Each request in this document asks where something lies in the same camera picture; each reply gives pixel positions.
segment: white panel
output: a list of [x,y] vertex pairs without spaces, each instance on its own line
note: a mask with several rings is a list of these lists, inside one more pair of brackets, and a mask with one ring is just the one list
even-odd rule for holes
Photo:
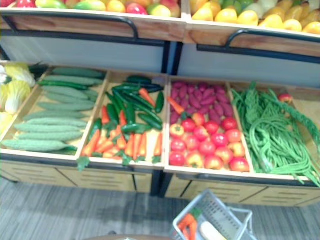
[[56,38],[1,37],[11,60],[161,72],[163,47]]
[[320,87],[319,64],[197,51],[195,44],[184,45],[178,74]]

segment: white plastic basket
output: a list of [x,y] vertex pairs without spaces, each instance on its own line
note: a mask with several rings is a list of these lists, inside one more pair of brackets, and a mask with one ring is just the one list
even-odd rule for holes
[[[210,222],[227,240],[257,240],[252,231],[252,211],[240,208],[227,207],[209,189],[203,191],[174,219],[172,239],[186,240],[178,228],[178,223],[193,208],[201,210],[197,219],[198,226],[203,222]],[[246,214],[241,222],[233,212]],[[198,229],[196,240],[203,240]]]

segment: tomato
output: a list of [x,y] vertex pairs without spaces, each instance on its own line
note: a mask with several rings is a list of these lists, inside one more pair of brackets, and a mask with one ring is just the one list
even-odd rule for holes
[[186,163],[186,159],[182,153],[173,151],[170,153],[169,163],[172,166],[183,166]]
[[249,164],[244,157],[234,157],[229,163],[229,167],[232,171],[250,172]]
[[181,138],[185,134],[185,129],[180,124],[173,124],[170,127],[170,136],[173,138]]
[[214,145],[219,148],[219,147],[225,147],[228,144],[228,139],[226,135],[223,133],[216,133],[211,137],[211,141],[214,143]]
[[197,126],[202,126],[206,122],[205,116],[199,112],[194,113],[191,118]]
[[242,132],[238,129],[231,129],[226,131],[225,133],[226,138],[228,139],[229,143],[238,143],[241,142]]
[[202,156],[197,152],[189,153],[186,157],[186,164],[190,168],[203,168],[204,160]]
[[183,152],[186,150],[186,144],[179,138],[173,139],[171,142],[171,151]]
[[189,136],[184,137],[183,140],[186,144],[186,148],[189,151],[194,151],[199,148],[200,142],[195,136],[189,135]]
[[215,121],[206,122],[204,127],[210,134],[215,134],[219,130],[219,125]]
[[204,155],[213,155],[216,151],[216,146],[211,141],[203,141],[200,143],[199,152]]
[[225,119],[223,119],[223,121],[221,123],[221,127],[225,131],[228,131],[231,129],[237,129],[238,124],[237,124],[237,121],[233,117],[226,117]]
[[197,126],[194,131],[193,131],[193,135],[200,141],[204,141],[207,138],[209,138],[209,133],[207,132],[207,130],[205,129],[204,126]]
[[181,125],[184,128],[184,131],[186,133],[192,133],[196,128],[196,123],[191,118],[187,118],[186,120],[183,120]]
[[209,155],[206,156],[204,159],[204,167],[206,169],[215,169],[215,170],[220,170],[224,166],[224,161],[221,160],[220,157],[214,156],[214,155]]
[[230,163],[230,161],[234,158],[234,154],[227,147],[218,147],[215,150],[214,155],[221,158],[225,164]]

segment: red potato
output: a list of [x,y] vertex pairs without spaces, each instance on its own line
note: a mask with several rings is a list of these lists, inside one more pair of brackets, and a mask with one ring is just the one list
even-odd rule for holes
[[219,116],[219,117],[222,117],[224,115],[224,109],[223,107],[219,104],[219,103],[215,103],[213,105],[213,109],[215,110],[216,114]]
[[205,91],[203,92],[202,97],[203,97],[204,99],[206,99],[206,98],[208,98],[208,97],[211,97],[211,96],[214,95],[214,94],[215,94],[215,90],[214,90],[213,88],[208,88],[207,90],[205,90]]
[[234,115],[234,109],[232,108],[231,104],[221,102],[220,106],[223,108],[223,114],[228,118]]
[[179,90],[179,97],[180,97],[181,99],[184,99],[184,98],[187,96],[187,90],[188,90],[187,85],[183,85],[183,86],[180,88],[180,90]]
[[201,105],[199,103],[199,100],[194,95],[189,95],[189,103],[192,107],[195,107],[196,109],[200,109]]

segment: gray floor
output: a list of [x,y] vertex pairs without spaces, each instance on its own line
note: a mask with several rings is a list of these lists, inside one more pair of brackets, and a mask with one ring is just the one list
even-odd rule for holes
[[[186,200],[147,194],[0,180],[0,240],[83,240],[119,234],[168,236]],[[259,240],[320,240],[320,204],[241,206],[253,211]]]

